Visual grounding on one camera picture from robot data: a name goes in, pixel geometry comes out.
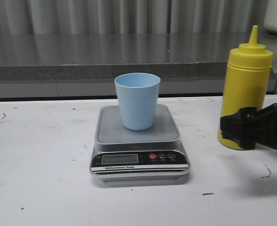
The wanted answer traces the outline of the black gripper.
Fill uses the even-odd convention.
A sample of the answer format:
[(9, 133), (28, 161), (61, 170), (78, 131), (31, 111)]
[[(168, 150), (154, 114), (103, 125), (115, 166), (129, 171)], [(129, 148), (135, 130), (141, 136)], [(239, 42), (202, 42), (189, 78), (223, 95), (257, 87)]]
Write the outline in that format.
[[(245, 137), (250, 118), (255, 121), (254, 141)], [(277, 150), (277, 103), (257, 111), (244, 107), (220, 118), (220, 143), (236, 150), (253, 150), (257, 144)]]

